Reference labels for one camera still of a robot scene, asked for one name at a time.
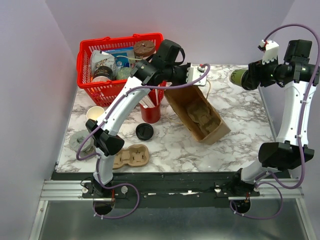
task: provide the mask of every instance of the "white paper cup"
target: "white paper cup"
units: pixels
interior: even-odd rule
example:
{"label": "white paper cup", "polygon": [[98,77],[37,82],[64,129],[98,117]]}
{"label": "white paper cup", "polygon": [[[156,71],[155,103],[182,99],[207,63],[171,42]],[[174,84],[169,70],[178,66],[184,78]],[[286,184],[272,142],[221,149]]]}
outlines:
{"label": "white paper cup", "polygon": [[92,119],[94,121],[105,112],[104,108],[101,106],[93,106],[86,112],[86,119]]}

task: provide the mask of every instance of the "bolt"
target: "bolt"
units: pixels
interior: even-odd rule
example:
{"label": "bolt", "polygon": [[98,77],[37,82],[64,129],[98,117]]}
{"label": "bolt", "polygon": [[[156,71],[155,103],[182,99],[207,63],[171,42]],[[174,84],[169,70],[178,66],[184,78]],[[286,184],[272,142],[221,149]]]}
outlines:
{"label": "bolt", "polygon": [[81,192],[82,192],[83,194],[86,194],[88,191],[89,191],[89,190],[88,190],[86,187],[83,187],[83,188],[81,189]]}
{"label": "bolt", "polygon": [[123,187],[121,188],[121,192],[122,192],[123,194],[126,194],[126,193],[128,192],[128,188],[127,188],[126,186],[123,186]]}

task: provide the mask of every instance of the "gray floor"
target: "gray floor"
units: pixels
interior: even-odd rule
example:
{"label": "gray floor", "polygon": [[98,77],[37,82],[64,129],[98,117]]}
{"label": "gray floor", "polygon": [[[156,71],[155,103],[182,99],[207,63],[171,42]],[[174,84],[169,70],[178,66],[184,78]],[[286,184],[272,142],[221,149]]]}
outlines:
{"label": "gray floor", "polygon": [[[279,202],[255,200],[250,214],[269,216]],[[128,209],[115,209],[120,215]],[[251,220],[228,208],[138,209],[118,220],[94,217],[90,202],[51,202],[41,240],[304,240],[307,239],[294,199],[285,200],[280,216]]]}

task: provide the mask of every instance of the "plastic lid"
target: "plastic lid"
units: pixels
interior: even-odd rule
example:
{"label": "plastic lid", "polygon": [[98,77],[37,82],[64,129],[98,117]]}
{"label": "plastic lid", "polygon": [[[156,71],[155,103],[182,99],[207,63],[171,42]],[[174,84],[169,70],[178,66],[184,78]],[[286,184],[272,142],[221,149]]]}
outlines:
{"label": "plastic lid", "polygon": [[148,123],[141,123],[135,129],[138,139],[147,141],[154,135],[154,128]]}

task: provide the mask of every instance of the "red cup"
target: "red cup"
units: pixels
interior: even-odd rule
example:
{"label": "red cup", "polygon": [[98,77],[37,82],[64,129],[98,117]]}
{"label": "red cup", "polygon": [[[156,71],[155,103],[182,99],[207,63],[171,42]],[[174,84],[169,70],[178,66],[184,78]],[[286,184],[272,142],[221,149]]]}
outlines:
{"label": "red cup", "polygon": [[140,104],[140,110],[141,110],[141,117],[143,121],[145,121],[148,124],[154,124],[160,120],[161,117],[161,100],[164,98],[164,91],[158,90],[158,105],[157,105],[157,98],[156,98],[156,91],[153,89],[151,92],[149,92],[149,98],[155,105],[155,107],[147,107],[144,108]]}

